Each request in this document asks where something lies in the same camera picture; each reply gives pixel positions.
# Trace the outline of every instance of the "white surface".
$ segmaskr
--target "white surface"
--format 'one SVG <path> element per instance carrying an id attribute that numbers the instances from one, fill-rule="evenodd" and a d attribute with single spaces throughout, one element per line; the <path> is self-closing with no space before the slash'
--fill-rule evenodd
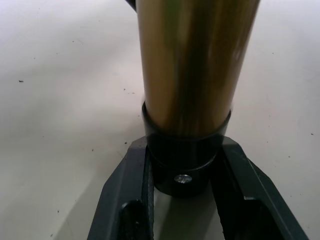
<path id="1" fill-rule="evenodd" d="M 104 182 L 144 135 L 136 15 L 124 0 L 0 6 L 0 239 L 84 240 Z M 262 1 L 227 130 L 310 239 L 320 235 L 319 7 Z"/>

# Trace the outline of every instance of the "white table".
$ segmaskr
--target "white table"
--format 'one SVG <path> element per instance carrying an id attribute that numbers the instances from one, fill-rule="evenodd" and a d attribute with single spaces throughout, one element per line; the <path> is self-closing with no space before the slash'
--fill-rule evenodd
<path id="1" fill-rule="evenodd" d="M 319 7 L 262 1 L 227 130 L 310 239 L 320 235 Z M 85 240 L 104 182 L 144 135 L 136 14 L 124 0 L 3 0 L 0 13 L 0 239 Z M 171 199 L 156 196 L 161 239 Z M 196 201 L 188 236 L 219 223 L 208 198 Z"/>

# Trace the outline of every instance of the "gold metal tube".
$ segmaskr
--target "gold metal tube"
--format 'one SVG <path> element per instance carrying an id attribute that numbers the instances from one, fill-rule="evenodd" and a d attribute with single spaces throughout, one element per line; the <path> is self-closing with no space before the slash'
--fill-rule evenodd
<path id="1" fill-rule="evenodd" d="M 259 0 L 136 0 L 145 104 L 177 137 L 226 119 Z"/>

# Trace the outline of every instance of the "screw head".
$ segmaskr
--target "screw head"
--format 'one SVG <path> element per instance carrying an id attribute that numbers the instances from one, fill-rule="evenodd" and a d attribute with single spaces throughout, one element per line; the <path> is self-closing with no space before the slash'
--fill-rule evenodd
<path id="1" fill-rule="evenodd" d="M 192 181 L 192 177 L 187 174 L 180 174 L 175 176 L 174 180 L 179 184 L 187 184 Z"/>

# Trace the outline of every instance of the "brass cylinder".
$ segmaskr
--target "brass cylinder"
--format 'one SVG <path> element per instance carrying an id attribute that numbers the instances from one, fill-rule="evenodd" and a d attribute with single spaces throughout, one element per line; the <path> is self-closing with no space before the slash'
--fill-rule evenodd
<path id="1" fill-rule="evenodd" d="M 259 0 L 136 0 L 145 104 L 177 137 L 213 133 L 230 111 Z"/>

